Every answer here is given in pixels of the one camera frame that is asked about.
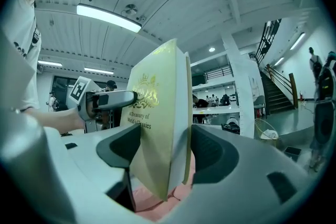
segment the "chair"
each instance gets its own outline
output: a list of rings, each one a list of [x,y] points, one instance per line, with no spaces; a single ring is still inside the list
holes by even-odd
[[[253,102],[254,111],[256,112],[256,109],[264,109],[265,108],[265,97],[263,95],[259,95],[257,99]]]
[[[267,129],[271,131],[276,131],[275,128],[270,125],[268,122],[262,120],[262,119],[255,119],[255,127],[258,132],[258,136],[262,142],[273,144],[274,147],[277,146],[277,140],[279,139],[279,135],[277,134],[276,137],[269,137],[265,134],[265,131]]]

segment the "wooden post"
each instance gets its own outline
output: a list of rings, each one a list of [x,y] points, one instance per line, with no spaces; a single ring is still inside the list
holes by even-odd
[[[289,74],[289,81],[290,81],[290,85],[291,85],[292,93],[293,93],[293,105],[297,109],[299,107],[298,92],[296,90],[296,84],[295,84],[295,79],[294,79],[293,73]]]
[[[274,82],[274,79],[273,79],[273,77],[272,77],[272,74],[271,74],[271,72],[270,72],[270,70],[269,70],[269,63],[267,64],[267,70],[268,70],[268,73],[269,73],[269,78],[271,79],[271,81]]]

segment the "black shirt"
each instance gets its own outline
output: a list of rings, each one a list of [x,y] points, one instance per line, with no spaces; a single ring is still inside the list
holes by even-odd
[[[205,101],[204,99],[199,99],[197,103],[195,103],[195,106],[198,108],[207,108],[209,103]]]

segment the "pink cloth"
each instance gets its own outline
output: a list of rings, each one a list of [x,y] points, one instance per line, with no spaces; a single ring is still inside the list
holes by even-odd
[[[140,187],[133,192],[133,198],[137,209],[137,215],[148,220],[158,221],[168,214],[181,200],[186,198],[192,187],[195,173],[195,156],[191,155],[189,178],[186,185],[177,186],[169,195],[168,201],[156,198],[145,187]]]

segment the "trash bin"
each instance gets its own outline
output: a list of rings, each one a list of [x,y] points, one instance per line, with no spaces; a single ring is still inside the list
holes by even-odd
[[[301,149],[299,148],[296,148],[296,147],[291,147],[291,146],[288,146],[284,153],[290,157],[294,162],[296,162],[300,156],[300,153],[301,153]]]

